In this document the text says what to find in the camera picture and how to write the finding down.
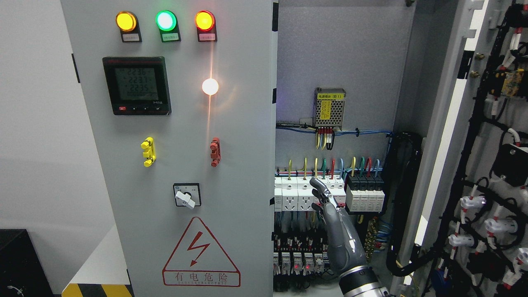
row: yellow black hazard stripe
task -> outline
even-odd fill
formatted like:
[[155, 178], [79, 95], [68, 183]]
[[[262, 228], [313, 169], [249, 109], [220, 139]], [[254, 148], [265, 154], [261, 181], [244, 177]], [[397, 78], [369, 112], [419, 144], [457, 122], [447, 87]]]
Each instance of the yellow black hazard stripe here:
[[69, 284], [62, 297], [134, 297], [131, 285]]

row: warning triangle sign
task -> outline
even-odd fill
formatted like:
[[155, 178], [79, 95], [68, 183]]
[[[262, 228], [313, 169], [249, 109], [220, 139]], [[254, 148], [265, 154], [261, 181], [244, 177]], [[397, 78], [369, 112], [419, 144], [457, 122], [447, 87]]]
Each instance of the warning triangle sign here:
[[163, 268], [167, 286], [240, 286], [240, 271], [201, 218], [193, 217]]

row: digital power meter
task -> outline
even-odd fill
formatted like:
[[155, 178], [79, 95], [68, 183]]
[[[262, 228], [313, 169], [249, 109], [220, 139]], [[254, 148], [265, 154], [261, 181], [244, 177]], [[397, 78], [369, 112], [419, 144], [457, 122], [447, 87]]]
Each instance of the digital power meter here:
[[168, 115], [164, 57], [104, 57], [106, 83], [115, 115]]

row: yellow terminal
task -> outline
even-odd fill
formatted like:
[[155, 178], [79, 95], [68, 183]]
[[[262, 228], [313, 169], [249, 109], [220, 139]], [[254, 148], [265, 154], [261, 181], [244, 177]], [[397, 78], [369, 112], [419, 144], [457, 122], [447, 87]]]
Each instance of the yellow terminal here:
[[143, 140], [143, 142], [141, 143], [141, 148], [143, 149], [143, 158], [145, 158], [143, 165], [145, 167], [149, 167], [156, 160], [156, 150], [154, 148], [154, 138], [147, 137], [145, 140]]

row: red wire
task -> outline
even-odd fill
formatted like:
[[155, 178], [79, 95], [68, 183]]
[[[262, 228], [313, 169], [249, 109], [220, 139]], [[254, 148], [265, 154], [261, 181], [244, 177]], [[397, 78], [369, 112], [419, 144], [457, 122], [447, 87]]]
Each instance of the red wire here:
[[332, 158], [332, 177], [330, 178], [331, 180], [334, 179], [334, 166], [335, 166], [335, 159]]
[[365, 170], [366, 170], [366, 166], [369, 166], [369, 170], [366, 172], [366, 177], [370, 177], [370, 170], [372, 169], [372, 159], [370, 157], [368, 157], [366, 159], [366, 163], [365, 163]]

